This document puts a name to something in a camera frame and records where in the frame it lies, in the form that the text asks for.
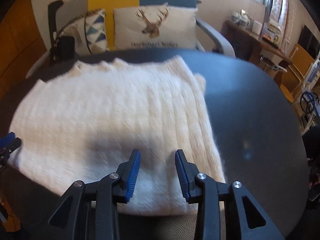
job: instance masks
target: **throw pillow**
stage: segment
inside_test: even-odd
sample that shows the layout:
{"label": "throw pillow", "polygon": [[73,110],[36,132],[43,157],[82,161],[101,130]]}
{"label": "throw pillow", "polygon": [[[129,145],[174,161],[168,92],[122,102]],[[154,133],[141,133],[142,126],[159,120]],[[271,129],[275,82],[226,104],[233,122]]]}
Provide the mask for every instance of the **throw pillow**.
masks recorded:
{"label": "throw pillow", "polygon": [[75,51],[79,56],[109,50],[105,31],[105,10],[86,12],[73,19],[58,35],[75,38]]}
{"label": "throw pillow", "polygon": [[196,48],[197,8],[166,5],[114,10],[117,49]]}

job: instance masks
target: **deer print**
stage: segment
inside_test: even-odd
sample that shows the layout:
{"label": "deer print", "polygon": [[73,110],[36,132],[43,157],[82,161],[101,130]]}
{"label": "deer print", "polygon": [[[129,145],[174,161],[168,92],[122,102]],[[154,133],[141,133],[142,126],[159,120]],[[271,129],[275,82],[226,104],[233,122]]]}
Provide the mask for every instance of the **deer print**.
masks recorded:
{"label": "deer print", "polygon": [[160,18],[160,20],[156,21],[155,23],[151,23],[149,22],[149,20],[146,18],[146,16],[144,15],[143,10],[139,10],[139,13],[136,12],[136,16],[139,17],[140,19],[142,19],[144,21],[144,23],[146,24],[146,28],[144,28],[141,32],[146,34],[149,33],[149,37],[151,39],[159,37],[160,35],[160,31],[159,31],[159,27],[161,26],[161,23],[168,17],[169,12],[168,9],[166,9],[166,12],[162,12],[159,10],[159,12],[162,14],[161,16],[158,14],[158,17]]}

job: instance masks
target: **knitted white fabric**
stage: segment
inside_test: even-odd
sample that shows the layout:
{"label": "knitted white fabric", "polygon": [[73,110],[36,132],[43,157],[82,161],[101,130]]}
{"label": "knitted white fabric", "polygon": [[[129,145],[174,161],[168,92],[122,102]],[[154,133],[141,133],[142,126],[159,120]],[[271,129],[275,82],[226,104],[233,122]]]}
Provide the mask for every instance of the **knitted white fabric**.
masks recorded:
{"label": "knitted white fabric", "polygon": [[174,153],[225,182],[201,87],[181,57],[140,65],[77,62],[20,103],[10,131],[22,139],[9,163],[62,195],[76,180],[100,180],[141,152],[133,194],[119,211],[135,215],[194,212],[182,197]]}

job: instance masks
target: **wooden cabinet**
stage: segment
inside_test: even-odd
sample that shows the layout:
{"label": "wooden cabinet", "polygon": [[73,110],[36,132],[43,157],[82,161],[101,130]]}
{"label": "wooden cabinet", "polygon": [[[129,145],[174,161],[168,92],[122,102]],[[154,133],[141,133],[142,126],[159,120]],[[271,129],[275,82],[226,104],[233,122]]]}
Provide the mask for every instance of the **wooden cabinet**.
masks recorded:
{"label": "wooden cabinet", "polygon": [[45,52],[31,0],[16,0],[0,23],[0,99]]}

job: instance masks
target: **deer pillow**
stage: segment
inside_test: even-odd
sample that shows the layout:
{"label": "deer pillow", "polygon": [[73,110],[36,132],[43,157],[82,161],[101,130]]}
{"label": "deer pillow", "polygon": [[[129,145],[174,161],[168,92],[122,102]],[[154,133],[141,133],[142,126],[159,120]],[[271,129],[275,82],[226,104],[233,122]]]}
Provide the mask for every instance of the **deer pillow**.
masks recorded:
{"label": "deer pillow", "polygon": [[152,5],[114,10],[117,49],[196,48],[197,8]]}

